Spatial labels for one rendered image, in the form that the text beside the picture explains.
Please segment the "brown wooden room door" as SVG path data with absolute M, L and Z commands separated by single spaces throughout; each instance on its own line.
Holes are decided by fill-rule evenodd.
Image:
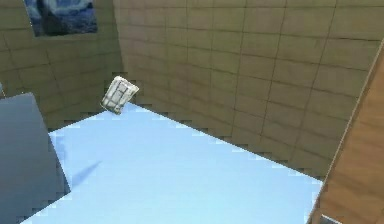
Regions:
M 384 224 L 384 40 L 306 224 Z

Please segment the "blue framed wall picture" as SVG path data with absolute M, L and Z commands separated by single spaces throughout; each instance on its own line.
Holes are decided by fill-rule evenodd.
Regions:
M 35 37 L 98 31 L 93 0 L 23 0 Z

